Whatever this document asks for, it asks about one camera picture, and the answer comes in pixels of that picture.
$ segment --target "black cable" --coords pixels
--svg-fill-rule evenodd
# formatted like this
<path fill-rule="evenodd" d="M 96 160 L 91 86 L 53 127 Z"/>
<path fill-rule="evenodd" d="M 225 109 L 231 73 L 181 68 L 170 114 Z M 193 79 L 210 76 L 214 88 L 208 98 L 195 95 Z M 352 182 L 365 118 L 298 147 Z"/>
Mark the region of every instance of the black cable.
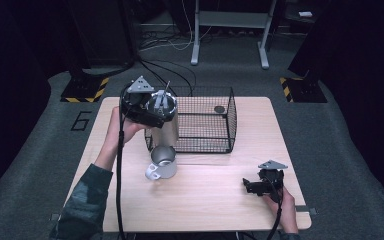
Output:
<path fill-rule="evenodd" d="M 121 163 L 122 163 L 122 156 L 123 156 L 123 148 L 124 148 L 124 120 L 123 118 L 123 104 L 122 104 L 122 98 L 124 95 L 124 91 L 120 93 L 120 100 L 119 100 L 119 119 L 120 119 L 120 132 L 118 136 L 118 148 L 117 148 L 117 188 L 116 188 L 116 207 L 117 207 L 117 220 L 118 220 L 118 231 L 119 235 L 121 236 L 122 240 L 127 240 L 126 236 L 124 235 L 123 230 L 123 218 L 121 215 Z"/>
<path fill-rule="evenodd" d="M 172 35 L 166 36 L 166 37 L 158 37 L 158 33 L 166 34 L 165 32 L 157 32 L 157 31 L 145 32 L 145 34 L 147 34 L 148 37 L 140 43 L 139 50 L 146 50 L 147 48 L 158 46 L 158 44 L 161 42 L 172 43 L 174 41 L 182 39 L 182 36 L 179 33 L 173 33 Z"/>
<path fill-rule="evenodd" d="M 164 61 L 164 60 L 149 60 L 149 61 L 154 61 L 154 62 L 165 62 L 165 63 L 170 63 L 170 64 L 173 64 L 175 66 L 178 66 L 178 67 L 181 67 L 181 68 L 184 68 L 186 70 L 188 70 L 190 73 L 192 73 L 193 75 L 193 78 L 194 78 L 194 82 L 193 82 L 193 87 L 192 87 L 192 91 L 188 94 L 188 97 L 192 97 L 193 96 L 193 91 L 195 90 L 195 87 L 196 87 L 196 74 L 194 71 L 192 71 L 190 68 L 188 67 L 185 67 L 185 66 L 182 66 L 180 64 L 177 64 L 177 63 L 174 63 L 174 62 L 170 62 L 170 61 Z"/>
<path fill-rule="evenodd" d="M 154 72 L 153 70 L 151 70 L 148 66 L 145 65 L 145 63 L 142 61 L 142 59 L 139 57 L 138 58 L 138 61 L 142 64 L 143 67 L 145 67 L 148 71 L 150 71 L 154 76 L 155 78 L 157 78 L 158 81 L 160 81 L 160 83 L 163 85 L 163 86 L 167 86 L 167 82 L 160 76 L 158 75 L 156 72 Z M 177 94 L 176 92 L 173 90 L 173 88 L 171 88 L 171 86 L 168 86 L 168 88 L 170 89 L 170 91 L 174 94 L 174 96 L 177 97 Z"/>
<path fill-rule="evenodd" d="M 276 233 L 276 229 L 279 226 L 280 217 L 282 215 L 283 186 L 282 186 L 282 188 L 279 189 L 279 191 L 281 193 L 281 194 L 279 194 L 278 190 L 276 190 L 273 183 L 267 178 L 266 178 L 266 180 L 270 183 L 270 186 L 272 188 L 272 193 L 274 193 L 275 199 L 277 200 L 277 204 L 278 204 L 278 209 L 277 209 L 277 213 L 276 213 L 276 220 L 273 224 L 273 228 L 271 229 L 269 235 L 267 236 L 267 240 L 270 240 L 270 239 L 272 239 L 273 235 Z"/>
<path fill-rule="evenodd" d="M 194 88 L 192 88 L 190 82 L 189 82 L 185 77 L 183 77 L 183 76 L 180 75 L 179 73 L 177 73 L 177 72 L 175 72 L 175 71 L 173 71 L 173 70 L 171 70 L 171 69 L 168 69 L 168 68 L 166 68 L 166 67 L 163 67 L 163 66 L 161 66 L 161 65 L 158 65 L 158 64 L 155 64 L 155 63 L 149 62 L 149 61 L 147 61 L 147 60 L 143 60 L 143 59 L 142 59 L 142 61 L 145 62 L 145 63 L 151 64 L 151 65 L 154 65 L 154 66 L 156 66 L 156 67 L 159 67 L 159 68 L 161 68 L 161 69 L 164 69 L 164 70 L 166 70 L 166 71 L 169 71 L 169 72 L 171 72 L 171 73 L 173 73 L 173 74 L 179 76 L 180 78 L 182 78 L 182 79 L 188 84 L 188 86 L 189 86 L 190 92 L 189 92 L 188 96 L 192 95 L 192 92 L 193 92 L 193 89 L 194 89 Z"/>

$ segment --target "metal rack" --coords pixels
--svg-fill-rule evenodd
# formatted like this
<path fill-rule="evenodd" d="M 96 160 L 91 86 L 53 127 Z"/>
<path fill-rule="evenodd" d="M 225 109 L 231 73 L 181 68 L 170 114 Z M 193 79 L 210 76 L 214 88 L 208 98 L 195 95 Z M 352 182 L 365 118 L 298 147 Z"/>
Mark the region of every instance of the metal rack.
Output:
<path fill-rule="evenodd" d="M 196 87 L 193 96 L 181 97 L 188 88 L 171 87 L 177 95 L 179 140 L 173 146 L 178 153 L 230 153 L 236 138 L 237 113 L 233 89 Z M 145 130 L 148 150 L 153 141 Z"/>

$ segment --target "table leg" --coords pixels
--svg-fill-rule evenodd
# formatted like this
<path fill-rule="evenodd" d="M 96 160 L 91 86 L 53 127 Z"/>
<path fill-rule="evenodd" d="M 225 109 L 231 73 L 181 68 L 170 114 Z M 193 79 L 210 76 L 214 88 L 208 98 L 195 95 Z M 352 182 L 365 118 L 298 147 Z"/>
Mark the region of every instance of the table leg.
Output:
<path fill-rule="evenodd" d="M 261 67 L 265 70 L 269 69 L 269 60 L 267 59 L 266 43 L 267 43 L 267 36 L 269 35 L 269 32 L 270 32 L 270 26 L 271 26 L 274 7 L 276 6 L 276 2 L 277 0 L 273 0 L 270 5 L 270 11 L 267 15 L 266 26 L 264 27 L 263 38 L 261 39 L 261 42 L 258 42 L 258 51 L 260 53 Z"/>
<path fill-rule="evenodd" d="M 195 0 L 195 40 L 193 43 L 191 64 L 198 64 L 199 56 L 199 0 Z"/>

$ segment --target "metal stand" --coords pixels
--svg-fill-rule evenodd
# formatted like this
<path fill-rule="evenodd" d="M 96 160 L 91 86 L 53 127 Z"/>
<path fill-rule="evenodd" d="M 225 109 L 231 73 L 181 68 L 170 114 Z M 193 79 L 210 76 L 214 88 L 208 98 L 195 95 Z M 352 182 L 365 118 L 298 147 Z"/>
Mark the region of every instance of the metal stand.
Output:
<path fill-rule="evenodd" d="M 261 28 L 264 29 L 263 37 L 258 42 L 261 66 L 263 69 L 269 68 L 266 53 L 266 42 L 269 34 L 270 25 L 273 18 L 274 7 L 277 0 L 273 0 L 268 13 L 243 13 L 243 12 L 213 12 L 199 11 L 199 0 L 195 1 L 195 41 L 192 50 L 191 64 L 198 64 L 200 37 L 199 26 L 218 26 L 218 27 L 242 27 L 242 28 Z"/>

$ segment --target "person's arm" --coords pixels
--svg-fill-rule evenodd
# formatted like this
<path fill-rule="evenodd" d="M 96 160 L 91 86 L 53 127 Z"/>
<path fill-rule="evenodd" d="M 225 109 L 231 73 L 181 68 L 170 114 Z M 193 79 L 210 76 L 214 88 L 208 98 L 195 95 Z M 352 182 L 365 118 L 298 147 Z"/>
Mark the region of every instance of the person's arm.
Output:
<path fill-rule="evenodd" d="M 300 240 L 298 225 L 296 220 L 295 198 L 283 187 L 282 215 L 280 216 L 280 225 L 282 225 L 284 234 L 282 240 Z M 274 216 L 277 215 L 278 203 L 274 202 L 269 195 L 263 195 L 264 201 L 270 207 Z"/>
<path fill-rule="evenodd" d="M 124 143 L 146 126 L 128 119 L 123 125 Z M 94 164 L 91 164 L 65 204 L 60 219 L 50 233 L 50 239 L 89 239 L 102 233 L 111 172 L 117 155 L 120 130 L 119 108 L 112 110 L 104 144 Z"/>

